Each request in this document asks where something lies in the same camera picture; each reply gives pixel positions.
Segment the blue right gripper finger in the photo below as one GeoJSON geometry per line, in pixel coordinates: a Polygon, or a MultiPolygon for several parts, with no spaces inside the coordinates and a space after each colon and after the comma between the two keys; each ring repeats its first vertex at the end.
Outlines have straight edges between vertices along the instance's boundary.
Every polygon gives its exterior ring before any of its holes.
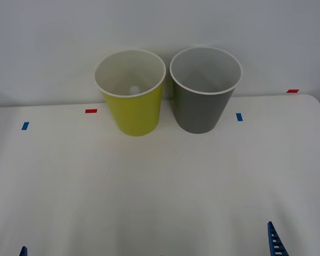
{"type": "Polygon", "coordinates": [[[271,221],[267,223],[267,230],[268,230],[268,242],[269,242],[270,255],[271,256],[289,256],[287,250],[285,249],[271,221]]]}

